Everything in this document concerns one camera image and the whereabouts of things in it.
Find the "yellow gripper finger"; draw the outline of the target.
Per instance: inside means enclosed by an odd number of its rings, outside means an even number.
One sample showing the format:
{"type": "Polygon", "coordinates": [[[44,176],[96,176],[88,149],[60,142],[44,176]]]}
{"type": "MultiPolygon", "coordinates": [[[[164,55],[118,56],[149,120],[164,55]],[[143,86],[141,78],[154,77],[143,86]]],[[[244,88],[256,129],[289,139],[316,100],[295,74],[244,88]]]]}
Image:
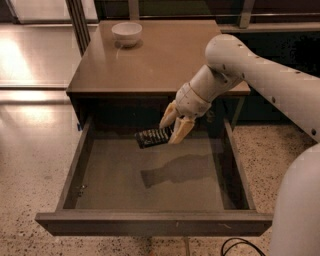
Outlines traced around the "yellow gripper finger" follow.
{"type": "Polygon", "coordinates": [[[170,144],[179,144],[195,125],[195,120],[186,116],[172,116],[169,120],[174,124],[173,132],[169,139],[170,144]]]}
{"type": "Polygon", "coordinates": [[[171,103],[168,104],[164,112],[164,115],[160,121],[159,128],[163,129],[170,126],[178,116],[179,113],[176,108],[176,101],[173,100],[171,103]]]}

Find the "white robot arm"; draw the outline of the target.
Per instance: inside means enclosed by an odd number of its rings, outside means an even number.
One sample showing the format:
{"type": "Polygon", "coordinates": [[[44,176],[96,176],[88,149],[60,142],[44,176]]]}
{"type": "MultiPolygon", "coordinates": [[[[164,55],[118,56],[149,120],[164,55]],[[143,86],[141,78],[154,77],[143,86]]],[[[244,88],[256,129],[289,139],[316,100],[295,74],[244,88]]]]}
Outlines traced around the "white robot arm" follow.
{"type": "Polygon", "coordinates": [[[245,81],[317,142],[290,165],[272,221],[270,256],[320,256],[320,79],[254,54],[229,34],[212,38],[207,63],[185,83],[160,121],[180,143],[215,98],[245,81]]]}

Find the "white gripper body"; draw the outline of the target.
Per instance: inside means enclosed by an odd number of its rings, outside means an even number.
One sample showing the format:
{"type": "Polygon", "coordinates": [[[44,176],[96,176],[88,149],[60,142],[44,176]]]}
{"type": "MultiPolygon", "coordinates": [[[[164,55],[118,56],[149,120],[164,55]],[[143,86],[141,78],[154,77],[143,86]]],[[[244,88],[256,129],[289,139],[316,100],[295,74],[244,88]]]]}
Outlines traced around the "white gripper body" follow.
{"type": "Polygon", "coordinates": [[[202,117],[211,107],[208,100],[207,83],[188,82],[185,83],[176,93],[176,109],[180,116],[190,119],[202,117]]]}

